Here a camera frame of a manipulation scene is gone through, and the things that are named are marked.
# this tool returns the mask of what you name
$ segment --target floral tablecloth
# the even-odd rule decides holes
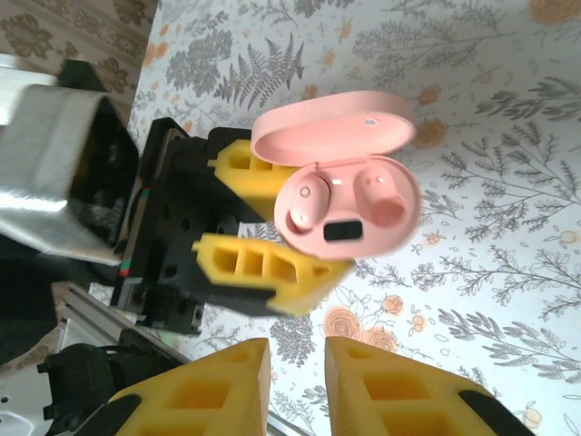
[[[131,131],[249,127],[272,107],[384,89],[410,100],[421,226],[310,316],[209,307],[195,359],[271,339],[271,408],[328,435],[327,335],[483,384],[536,434],[581,432],[581,2],[161,0]],[[276,239],[269,225],[243,234]]]

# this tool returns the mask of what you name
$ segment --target orange flower print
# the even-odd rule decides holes
[[[492,82],[492,79],[494,78],[493,73],[500,68],[499,66],[494,66],[490,69],[485,69],[484,66],[482,66],[481,64],[478,64],[478,74],[472,79],[472,82],[470,82],[471,84],[475,84],[476,82],[479,82],[481,84],[489,84],[490,82]]]
[[[422,88],[421,94],[418,96],[419,104],[426,105],[435,103],[439,99],[441,93],[442,88],[436,84]]]
[[[374,327],[373,329],[364,332],[361,336],[361,340],[368,345],[380,348],[387,352],[396,352],[398,350],[398,341],[395,336],[386,332],[380,327]]]
[[[333,64],[335,64],[335,57],[335,51],[332,48],[323,47],[323,56],[319,61],[317,61],[318,64],[323,65],[319,75],[327,73],[327,70],[329,70]]]
[[[161,43],[158,45],[157,50],[155,50],[155,57],[161,59],[167,53],[167,43]]]
[[[147,50],[145,50],[145,57],[143,59],[143,67],[147,68],[149,65],[152,64],[153,59],[155,59],[155,52],[157,51],[157,47],[155,44],[151,43],[147,45]]]
[[[361,325],[353,313],[344,307],[335,307],[325,315],[325,334],[358,340],[361,336]]]
[[[399,295],[389,295],[385,297],[385,300],[381,302],[381,307],[387,313],[391,313],[392,315],[398,315],[403,308],[403,300]]]
[[[567,230],[566,232],[562,232],[560,234],[560,239],[563,243],[574,243],[575,241],[577,241],[577,235],[575,234],[575,232]]]
[[[426,320],[424,320],[424,318],[422,316],[419,315],[414,315],[414,317],[411,319],[411,321],[414,324],[414,332],[423,332],[424,329],[426,328]]]
[[[302,100],[310,100],[311,98],[315,98],[317,96],[317,92],[319,88],[315,84],[305,85],[305,90],[300,95]]]
[[[439,234],[439,230],[435,233],[424,233],[424,237],[426,238],[426,241],[428,241],[430,245],[436,245],[442,239],[446,239],[446,236],[442,236],[441,234]]]
[[[416,144],[419,148],[433,148],[444,142],[448,127],[438,118],[431,118],[418,126]]]
[[[350,33],[351,30],[353,30],[353,18],[350,18],[349,20],[346,20],[345,18],[343,18],[343,24],[341,27],[337,27],[335,30],[339,31],[339,42],[342,43],[343,40],[345,38],[347,38]]]
[[[527,406],[525,406],[523,411],[515,411],[515,415],[520,416],[520,420],[523,424],[531,430],[538,429],[538,426],[543,420],[543,415],[541,415],[537,409],[533,409],[533,406],[536,403],[536,401],[531,401]]]
[[[557,25],[581,14],[579,0],[529,0],[528,11],[537,23]]]
[[[347,77],[347,80],[363,80],[363,78],[359,76],[359,73],[361,73],[361,69],[355,65],[351,68],[351,71],[345,74],[345,77]]]

